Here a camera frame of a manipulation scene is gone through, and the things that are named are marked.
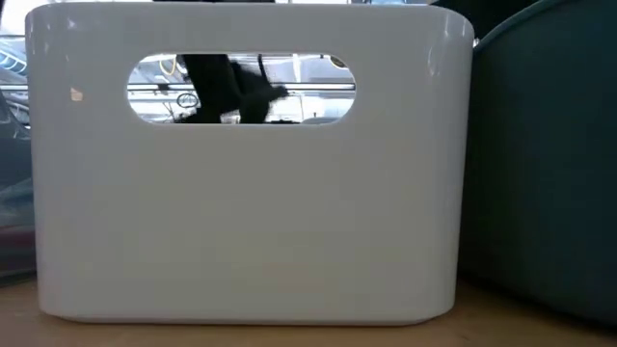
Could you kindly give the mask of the silver horizontal rail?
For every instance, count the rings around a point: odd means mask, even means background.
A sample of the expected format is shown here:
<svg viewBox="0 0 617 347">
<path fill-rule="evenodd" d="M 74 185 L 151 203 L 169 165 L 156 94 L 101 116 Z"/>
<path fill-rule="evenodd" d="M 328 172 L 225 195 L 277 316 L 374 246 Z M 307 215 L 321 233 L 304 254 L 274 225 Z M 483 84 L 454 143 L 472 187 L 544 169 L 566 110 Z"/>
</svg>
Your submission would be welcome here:
<svg viewBox="0 0 617 347">
<path fill-rule="evenodd" d="M 284 87 L 289 91 L 354 91 L 356 84 L 353 83 L 273 83 L 273 87 Z M 27 84 L 0 84 L 0 89 L 9 92 L 27 92 Z M 127 90 L 131 92 L 143 91 L 192 91 L 194 86 L 190 83 L 182 84 L 128 84 Z"/>
</svg>

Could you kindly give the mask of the white plastic bin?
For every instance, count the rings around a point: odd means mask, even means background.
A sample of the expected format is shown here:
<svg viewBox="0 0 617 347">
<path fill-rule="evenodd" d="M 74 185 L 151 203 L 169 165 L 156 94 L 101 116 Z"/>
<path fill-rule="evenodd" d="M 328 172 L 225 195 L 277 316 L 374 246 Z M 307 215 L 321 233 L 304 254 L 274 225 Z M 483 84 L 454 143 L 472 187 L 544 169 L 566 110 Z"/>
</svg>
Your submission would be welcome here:
<svg viewBox="0 0 617 347">
<path fill-rule="evenodd" d="M 39 305 L 82 322 L 408 325 L 452 309 L 474 32 L 428 6 L 65 3 L 25 20 Z M 327 53 L 339 120 L 166 124 L 157 53 Z"/>
</svg>

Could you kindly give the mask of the teal plastic bin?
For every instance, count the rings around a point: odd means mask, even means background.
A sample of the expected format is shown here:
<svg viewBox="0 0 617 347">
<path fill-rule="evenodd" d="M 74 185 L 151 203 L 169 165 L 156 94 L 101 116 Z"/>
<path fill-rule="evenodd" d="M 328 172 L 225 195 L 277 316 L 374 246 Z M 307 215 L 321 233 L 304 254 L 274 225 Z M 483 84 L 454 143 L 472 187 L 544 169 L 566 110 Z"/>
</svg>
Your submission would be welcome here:
<svg viewBox="0 0 617 347">
<path fill-rule="evenodd" d="M 537 0 L 475 47 L 459 266 L 617 330 L 617 0 Z"/>
</svg>

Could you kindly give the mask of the blue white striped object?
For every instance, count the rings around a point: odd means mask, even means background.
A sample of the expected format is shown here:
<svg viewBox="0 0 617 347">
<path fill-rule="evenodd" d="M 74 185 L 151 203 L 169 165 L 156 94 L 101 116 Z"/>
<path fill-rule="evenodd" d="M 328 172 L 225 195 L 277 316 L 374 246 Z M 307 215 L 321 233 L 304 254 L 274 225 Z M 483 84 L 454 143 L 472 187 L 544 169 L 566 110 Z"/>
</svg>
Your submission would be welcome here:
<svg viewBox="0 0 617 347">
<path fill-rule="evenodd" d="M 0 69 L 25 77 L 27 59 L 23 45 L 18 44 L 18 40 L 0 38 Z"/>
</svg>

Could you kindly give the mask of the clear plastic toiletry bag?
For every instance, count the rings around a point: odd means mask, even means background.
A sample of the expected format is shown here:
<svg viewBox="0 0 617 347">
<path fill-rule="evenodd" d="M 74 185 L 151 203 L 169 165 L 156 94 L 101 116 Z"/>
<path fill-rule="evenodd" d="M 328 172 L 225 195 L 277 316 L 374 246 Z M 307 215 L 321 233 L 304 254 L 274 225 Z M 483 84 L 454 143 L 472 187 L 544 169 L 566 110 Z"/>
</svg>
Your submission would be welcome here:
<svg viewBox="0 0 617 347">
<path fill-rule="evenodd" d="M 36 275 L 31 137 L 0 93 L 0 287 Z"/>
</svg>

